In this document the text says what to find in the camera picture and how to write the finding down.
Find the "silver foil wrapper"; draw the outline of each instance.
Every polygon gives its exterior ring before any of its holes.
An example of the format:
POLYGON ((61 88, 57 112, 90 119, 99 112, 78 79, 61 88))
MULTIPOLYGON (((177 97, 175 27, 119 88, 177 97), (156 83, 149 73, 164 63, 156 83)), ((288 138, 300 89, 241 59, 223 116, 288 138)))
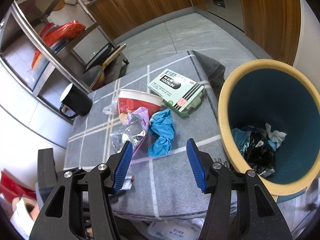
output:
POLYGON ((116 153, 121 151, 126 141, 132 143, 133 149, 139 145, 147 134, 143 129, 142 122, 142 117, 140 115, 133 114, 127 125, 124 125, 116 132, 110 134, 110 140, 116 153))

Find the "mug handle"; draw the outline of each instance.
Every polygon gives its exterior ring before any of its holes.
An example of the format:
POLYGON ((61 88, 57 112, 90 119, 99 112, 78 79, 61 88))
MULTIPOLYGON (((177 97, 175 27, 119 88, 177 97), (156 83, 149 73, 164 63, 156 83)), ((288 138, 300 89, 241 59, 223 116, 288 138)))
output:
POLYGON ((74 114, 73 116, 68 116, 68 115, 66 115, 64 112, 62 112, 62 108, 63 108, 63 107, 64 107, 64 104, 61 104, 61 106, 60 106, 60 108, 59 108, 59 112, 60 112, 60 114, 62 114, 64 117, 72 120, 72 119, 74 119, 74 118, 76 118, 76 117, 78 116, 78 114, 74 114))

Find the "black mug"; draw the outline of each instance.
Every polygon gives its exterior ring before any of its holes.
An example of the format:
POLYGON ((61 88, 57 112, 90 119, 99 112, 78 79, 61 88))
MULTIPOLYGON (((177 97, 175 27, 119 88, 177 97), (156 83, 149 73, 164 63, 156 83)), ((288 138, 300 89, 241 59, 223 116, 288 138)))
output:
POLYGON ((90 112, 93 104, 92 100, 74 84, 70 84, 66 87, 60 97, 60 102, 62 103, 62 105, 60 106, 59 111, 64 117, 68 119, 74 119, 78 115, 87 115, 90 112), (64 105, 69 107, 76 114, 74 114, 73 116, 68 116, 63 113, 62 108, 64 107, 64 105))

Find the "gray plaid tablecloth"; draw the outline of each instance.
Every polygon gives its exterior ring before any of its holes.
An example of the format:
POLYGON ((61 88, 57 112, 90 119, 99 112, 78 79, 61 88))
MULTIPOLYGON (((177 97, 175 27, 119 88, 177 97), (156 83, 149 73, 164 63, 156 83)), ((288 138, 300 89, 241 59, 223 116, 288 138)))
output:
POLYGON ((152 142, 148 135, 129 166, 128 175, 135 176, 133 186, 119 197, 112 208, 115 215, 127 219, 204 217, 210 195, 202 194, 196 186, 186 154, 186 141, 193 138, 201 151, 208 152, 213 160, 230 167, 217 125, 218 102, 207 78, 218 64, 202 54, 186 51, 150 64, 91 93, 89 97, 93 100, 93 107, 90 113, 74 121, 64 169, 82 166, 90 171, 96 165, 105 163, 115 153, 109 134, 122 124, 117 115, 105 115, 102 109, 117 98, 122 88, 149 92, 147 84, 164 69, 171 69, 201 82, 206 95, 189 116, 182 118, 172 112, 176 131, 168 155, 159 158, 148 156, 148 146, 152 142))

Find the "yellow trash bin rim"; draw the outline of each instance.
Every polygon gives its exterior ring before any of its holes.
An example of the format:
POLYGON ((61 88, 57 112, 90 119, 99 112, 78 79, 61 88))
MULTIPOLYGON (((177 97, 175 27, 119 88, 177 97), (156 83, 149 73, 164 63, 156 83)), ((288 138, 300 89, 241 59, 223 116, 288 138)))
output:
MULTIPOLYGON (((228 119, 228 104, 231 92, 236 85, 236 83, 246 74, 258 70, 258 69, 276 69, 283 71, 298 81, 300 81, 305 88, 308 90, 312 98, 314 99, 318 110, 320 109, 320 95, 313 84, 297 69, 276 60, 270 59, 257 59, 245 64, 242 64, 236 68, 230 76, 226 79, 220 93, 219 104, 218 104, 218 123, 221 133, 221 139, 223 147, 226 154, 236 169, 236 171, 245 173, 247 170, 251 169, 246 163, 242 155, 240 154, 237 146, 233 140, 229 119, 228 119)), ((292 195, 305 189, 317 176, 320 171, 320 152, 314 162, 313 166, 307 174, 305 174, 301 179, 289 183, 289 184, 276 184, 272 183, 262 177, 261 180, 273 196, 287 196, 292 195)))

